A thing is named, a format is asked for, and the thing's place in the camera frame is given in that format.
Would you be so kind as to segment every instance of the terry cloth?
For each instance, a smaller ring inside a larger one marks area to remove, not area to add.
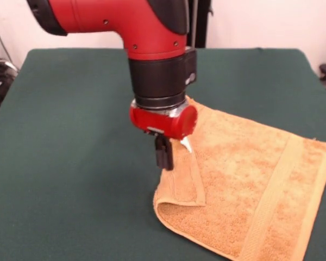
[[[154,195],[173,232],[231,260],[303,260],[326,184],[326,142],[205,107],[173,142]]]

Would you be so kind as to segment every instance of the green table surface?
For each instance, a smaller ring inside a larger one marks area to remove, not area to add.
[[[200,49],[188,95],[326,141],[326,91],[300,51]],[[0,109],[0,261],[224,260],[155,217],[160,170],[132,99],[123,50],[28,54]],[[326,260],[326,189],[305,260]]]

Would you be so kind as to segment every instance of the red robot arm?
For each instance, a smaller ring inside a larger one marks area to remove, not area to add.
[[[192,134],[197,121],[197,111],[185,95],[187,85],[196,81],[197,63],[196,50],[186,48],[187,0],[27,1],[50,34],[111,31],[121,36],[134,93],[130,118],[157,137],[156,150],[163,150],[165,158],[158,158],[158,166],[172,169],[171,152],[164,151],[168,139]]]

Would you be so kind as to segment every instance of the white wall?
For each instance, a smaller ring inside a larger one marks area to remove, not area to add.
[[[212,0],[212,6],[210,48],[299,48],[315,71],[326,62],[326,0]],[[32,48],[122,47],[114,33],[49,35],[26,0],[0,0],[0,33],[19,66]]]

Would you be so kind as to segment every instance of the towel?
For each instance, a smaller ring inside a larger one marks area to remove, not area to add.
[[[303,260],[326,184],[326,142],[194,100],[193,152],[173,141],[174,170],[154,194],[158,219],[230,260]]]

